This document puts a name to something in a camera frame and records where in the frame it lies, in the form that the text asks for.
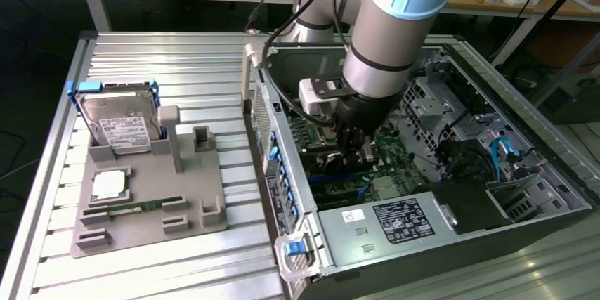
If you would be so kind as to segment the black plastic shroud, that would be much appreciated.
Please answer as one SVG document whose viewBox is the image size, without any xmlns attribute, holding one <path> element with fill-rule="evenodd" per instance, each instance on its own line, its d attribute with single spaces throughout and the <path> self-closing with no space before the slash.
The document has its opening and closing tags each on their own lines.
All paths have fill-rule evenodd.
<svg viewBox="0 0 600 300">
<path fill-rule="evenodd" d="M 459 235 L 513 223 L 481 181 L 431 182 L 412 190 L 412 194 L 417 193 L 432 193 L 437 204 L 445 206 L 455 220 L 453 231 Z"/>
</svg>

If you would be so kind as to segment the CPU socket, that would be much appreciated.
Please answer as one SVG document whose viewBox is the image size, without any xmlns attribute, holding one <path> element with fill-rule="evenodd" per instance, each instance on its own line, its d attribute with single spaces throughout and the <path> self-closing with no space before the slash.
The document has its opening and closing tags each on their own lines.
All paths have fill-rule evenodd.
<svg viewBox="0 0 600 300">
<path fill-rule="evenodd" d="M 316 126 L 317 140 L 320 144 L 336 143 L 336 129 L 331 126 Z"/>
</svg>

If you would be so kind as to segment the blue expansion slot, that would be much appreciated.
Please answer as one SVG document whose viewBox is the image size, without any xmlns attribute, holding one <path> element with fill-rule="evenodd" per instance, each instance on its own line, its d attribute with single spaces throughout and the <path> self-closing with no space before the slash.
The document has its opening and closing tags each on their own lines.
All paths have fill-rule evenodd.
<svg viewBox="0 0 600 300">
<path fill-rule="evenodd" d="M 357 176 L 359 176 L 357 173 L 311 176 L 311 177 L 308 177 L 308 182 L 309 182 L 309 184 L 325 184 L 325 183 L 335 183 L 335 182 L 345 182 L 345 181 L 351 181 L 351 180 L 356 179 Z"/>
</svg>

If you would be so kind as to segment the black floor box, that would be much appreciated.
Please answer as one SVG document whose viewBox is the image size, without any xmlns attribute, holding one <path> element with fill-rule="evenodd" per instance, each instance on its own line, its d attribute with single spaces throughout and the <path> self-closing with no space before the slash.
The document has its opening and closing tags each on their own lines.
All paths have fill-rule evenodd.
<svg viewBox="0 0 600 300">
<path fill-rule="evenodd" d="M 600 122 L 600 75 L 571 76 L 539 110 L 556 125 Z"/>
</svg>

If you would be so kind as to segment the grey stand pole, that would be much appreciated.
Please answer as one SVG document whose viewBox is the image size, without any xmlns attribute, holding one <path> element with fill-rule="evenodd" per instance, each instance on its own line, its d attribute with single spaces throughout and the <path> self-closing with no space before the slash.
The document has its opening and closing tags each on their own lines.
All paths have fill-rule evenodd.
<svg viewBox="0 0 600 300">
<path fill-rule="evenodd" d="M 592 57 L 595 50 L 600 47 L 600 32 L 593 36 L 584 49 L 576 55 L 575 59 L 567 64 L 560 72 L 539 83 L 539 89 L 532 94 L 531 102 L 539 107 L 548 99 L 549 95 L 556 91 L 563 80 L 583 66 L 583 63 Z"/>
</svg>

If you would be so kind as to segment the grey metal drive cage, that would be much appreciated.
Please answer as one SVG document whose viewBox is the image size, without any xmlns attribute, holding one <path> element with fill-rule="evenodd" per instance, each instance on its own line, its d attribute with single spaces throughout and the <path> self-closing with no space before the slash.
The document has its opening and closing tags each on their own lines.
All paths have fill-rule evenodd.
<svg viewBox="0 0 600 300">
<path fill-rule="evenodd" d="M 415 77 L 400 101 L 400 140 L 409 152 L 439 163 L 440 142 L 465 139 L 460 124 L 465 106 L 440 79 Z"/>
</svg>

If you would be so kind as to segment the green RAM stick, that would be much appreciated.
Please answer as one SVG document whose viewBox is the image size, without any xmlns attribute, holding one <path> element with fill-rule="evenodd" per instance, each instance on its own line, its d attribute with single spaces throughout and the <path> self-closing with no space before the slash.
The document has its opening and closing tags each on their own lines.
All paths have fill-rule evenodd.
<svg viewBox="0 0 600 300">
<path fill-rule="evenodd" d="M 89 216 L 93 214 L 107 213 L 108 215 L 127 214 L 135 212 L 152 211 L 155 209 L 161 209 L 163 204 L 168 202 L 181 202 L 184 200 L 183 196 L 167 197 L 157 200 L 149 200 L 145 202 L 133 202 L 127 204 L 116 204 L 104 207 L 93 207 L 83 210 L 83 215 Z"/>
</svg>

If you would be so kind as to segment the black RAM stick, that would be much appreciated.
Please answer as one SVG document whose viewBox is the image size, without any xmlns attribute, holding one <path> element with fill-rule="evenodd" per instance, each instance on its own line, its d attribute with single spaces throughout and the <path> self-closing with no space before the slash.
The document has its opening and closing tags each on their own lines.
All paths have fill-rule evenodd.
<svg viewBox="0 0 600 300">
<path fill-rule="evenodd" d="M 299 155 L 303 159 L 325 159 L 332 154 L 341 153 L 340 148 L 336 145 L 319 145 L 315 147 L 303 148 L 299 151 Z"/>
</svg>

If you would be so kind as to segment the Nvidia Quadro graphics card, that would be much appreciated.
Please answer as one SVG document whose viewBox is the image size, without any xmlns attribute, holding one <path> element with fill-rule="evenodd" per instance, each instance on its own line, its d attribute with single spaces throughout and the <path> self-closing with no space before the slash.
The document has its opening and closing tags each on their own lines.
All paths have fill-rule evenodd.
<svg viewBox="0 0 600 300">
<path fill-rule="evenodd" d="M 339 154 L 329 155 L 325 159 L 303 159 L 301 163 L 305 173 L 312 176 L 360 173 L 379 162 L 380 156 L 376 152 L 369 153 L 364 150 L 341 151 Z"/>
</svg>

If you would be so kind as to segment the silver CPU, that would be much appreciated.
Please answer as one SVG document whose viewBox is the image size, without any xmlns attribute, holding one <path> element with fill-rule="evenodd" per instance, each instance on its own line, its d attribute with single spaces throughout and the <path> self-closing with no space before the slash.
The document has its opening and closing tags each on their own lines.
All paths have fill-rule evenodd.
<svg viewBox="0 0 600 300">
<path fill-rule="evenodd" d="M 103 171 L 93 177 L 92 198 L 95 200 L 120 196 L 125 191 L 125 172 Z"/>
</svg>

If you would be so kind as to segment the grey disk bay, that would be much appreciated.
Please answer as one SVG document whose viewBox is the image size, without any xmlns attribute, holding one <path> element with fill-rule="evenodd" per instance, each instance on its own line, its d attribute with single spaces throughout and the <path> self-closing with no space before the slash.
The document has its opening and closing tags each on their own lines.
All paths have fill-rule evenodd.
<svg viewBox="0 0 600 300">
<path fill-rule="evenodd" d="M 515 223 L 591 208 L 564 182 L 541 174 L 529 174 L 507 182 L 489 182 L 487 188 Z"/>
</svg>

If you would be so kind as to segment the silver chipset heatsink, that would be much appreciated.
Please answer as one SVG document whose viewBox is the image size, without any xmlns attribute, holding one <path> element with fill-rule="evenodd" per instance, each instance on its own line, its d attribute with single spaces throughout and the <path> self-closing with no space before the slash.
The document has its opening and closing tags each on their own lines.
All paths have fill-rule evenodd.
<svg viewBox="0 0 600 300">
<path fill-rule="evenodd" d="M 373 179 L 372 187 L 380 200 L 392 199 L 403 196 L 400 185 L 393 176 L 381 176 Z"/>
</svg>

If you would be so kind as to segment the open black PC case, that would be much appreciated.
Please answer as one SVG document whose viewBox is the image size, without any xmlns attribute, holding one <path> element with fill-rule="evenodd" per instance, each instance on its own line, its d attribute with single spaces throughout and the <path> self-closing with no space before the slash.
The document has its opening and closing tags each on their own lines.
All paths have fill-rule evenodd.
<svg viewBox="0 0 600 300">
<path fill-rule="evenodd" d="M 465 139 L 437 147 L 440 162 L 409 152 L 425 183 L 507 182 L 541 174 L 589 203 L 571 211 L 459 235 L 443 247 L 388 261 L 337 268 L 279 92 L 299 99 L 299 82 L 340 75 L 345 51 L 335 43 L 245 45 L 244 119 L 276 257 L 276 279 L 291 300 L 600 300 L 600 164 L 577 150 L 476 50 L 449 37 L 427 40 L 409 70 L 440 79 L 465 106 Z M 268 160 L 276 132 L 281 162 Z M 292 224 L 276 171 L 285 165 L 299 220 Z M 285 256 L 303 240 L 307 252 Z"/>
</svg>

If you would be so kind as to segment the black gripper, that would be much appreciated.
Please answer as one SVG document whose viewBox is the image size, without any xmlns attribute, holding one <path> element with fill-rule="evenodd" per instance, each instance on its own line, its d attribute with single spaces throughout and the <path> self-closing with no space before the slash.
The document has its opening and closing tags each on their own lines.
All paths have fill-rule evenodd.
<svg viewBox="0 0 600 300">
<path fill-rule="evenodd" d="M 333 112 L 333 129 L 336 144 L 344 155 L 361 149 L 365 139 L 373 136 L 399 101 L 397 93 L 383 98 L 361 94 L 339 98 Z"/>
</svg>

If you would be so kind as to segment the grey parts rack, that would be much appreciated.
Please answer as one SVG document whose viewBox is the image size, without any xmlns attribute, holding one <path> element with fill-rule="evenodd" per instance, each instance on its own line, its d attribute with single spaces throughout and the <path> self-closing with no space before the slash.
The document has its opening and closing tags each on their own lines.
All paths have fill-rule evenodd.
<svg viewBox="0 0 600 300">
<path fill-rule="evenodd" d="M 165 138 L 151 141 L 149 152 L 116 155 L 105 146 L 87 150 L 80 200 L 75 214 L 71 257 L 80 258 L 157 242 L 220 232 L 228 227 L 216 136 L 208 126 L 179 135 L 179 106 L 157 112 Z M 120 196 L 95 200 L 93 177 L 103 171 L 125 172 Z M 83 210 L 183 196 L 161 209 L 89 216 Z"/>
</svg>

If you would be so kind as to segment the green motherboard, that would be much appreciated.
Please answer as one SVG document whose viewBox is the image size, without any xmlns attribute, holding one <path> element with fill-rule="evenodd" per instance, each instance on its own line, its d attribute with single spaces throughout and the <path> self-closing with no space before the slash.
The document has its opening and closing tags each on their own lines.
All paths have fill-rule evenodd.
<svg viewBox="0 0 600 300">
<path fill-rule="evenodd" d="M 291 109 L 285 110 L 285 116 L 297 152 L 303 148 L 319 145 L 337 146 L 336 143 L 319 143 L 317 125 L 305 121 Z M 380 201 L 372 187 L 372 181 L 377 177 L 393 176 L 403 196 L 409 195 L 412 190 L 425 182 L 425 178 L 413 164 L 409 151 L 400 140 L 399 122 L 401 117 L 401 110 L 395 110 L 371 139 L 371 153 L 376 152 L 380 159 L 369 170 L 357 173 L 359 176 L 351 181 L 325 184 L 308 183 L 317 208 L 321 211 Z"/>
</svg>

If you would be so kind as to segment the grey power supply unit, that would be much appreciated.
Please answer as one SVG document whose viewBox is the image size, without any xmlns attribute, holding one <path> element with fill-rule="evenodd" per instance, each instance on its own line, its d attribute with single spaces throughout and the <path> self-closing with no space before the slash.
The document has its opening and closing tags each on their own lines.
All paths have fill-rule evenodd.
<svg viewBox="0 0 600 300">
<path fill-rule="evenodd" d="M 317 213 L 337 268 L 357 268 L 459 240 L 431 193 Z"/>
</svg>

